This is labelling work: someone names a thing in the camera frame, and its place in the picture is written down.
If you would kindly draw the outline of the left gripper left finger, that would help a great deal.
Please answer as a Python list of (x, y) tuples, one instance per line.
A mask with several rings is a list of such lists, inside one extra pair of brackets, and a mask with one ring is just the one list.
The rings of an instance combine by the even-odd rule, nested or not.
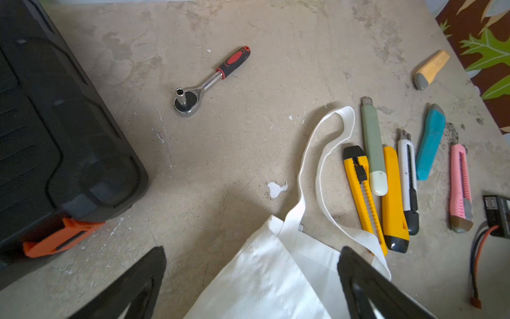
[(154, 247), (71, 318), (151, 318), (166, 270), (163, 247)]

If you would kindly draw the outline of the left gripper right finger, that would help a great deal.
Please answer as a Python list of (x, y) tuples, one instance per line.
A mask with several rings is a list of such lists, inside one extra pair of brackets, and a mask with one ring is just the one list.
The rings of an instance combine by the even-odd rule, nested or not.
[(351, 318), (434, 318), (352, 248), (342, 248), (337, 272)]

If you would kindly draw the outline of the yellow wide utility knife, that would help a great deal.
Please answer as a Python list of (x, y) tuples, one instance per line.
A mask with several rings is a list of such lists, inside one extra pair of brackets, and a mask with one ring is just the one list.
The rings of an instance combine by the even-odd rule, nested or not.
[(382, 197), (382, 228), (388, 250), (406, 253), (410, 235), (402, 204), (401, 178), (397, 151), (391, 146), (383, 149), (388, 183)]

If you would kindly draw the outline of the white tote bag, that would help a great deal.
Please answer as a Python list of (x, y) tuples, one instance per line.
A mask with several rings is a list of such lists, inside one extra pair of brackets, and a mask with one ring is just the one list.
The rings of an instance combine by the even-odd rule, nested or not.
[(347, 318), (340, 252), (300, 231), (305, 197), (269, 217), (201, 293), (188, 318)]

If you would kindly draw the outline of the yellow black slim knife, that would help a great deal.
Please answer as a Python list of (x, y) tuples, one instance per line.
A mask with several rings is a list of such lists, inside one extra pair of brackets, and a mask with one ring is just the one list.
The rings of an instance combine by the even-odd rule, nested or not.
[(360, 146), (348, 146), (343, 150), (343, 162), (361, 226), (364, 231), (376, 236), (377, 243), (386, 256), (388, 248), (370, 189), (367, 156)]

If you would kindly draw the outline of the sage green art knife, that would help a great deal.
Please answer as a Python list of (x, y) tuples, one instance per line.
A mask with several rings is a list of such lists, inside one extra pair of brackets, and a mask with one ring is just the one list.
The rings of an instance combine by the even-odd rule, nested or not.
[(369, 161), (369, 182), (371, 191), (378, 197), (388, 193), (388, 180), (383, 154), (379, 118), (370, 97), (361, 98), (361, 114), (365, 152)]

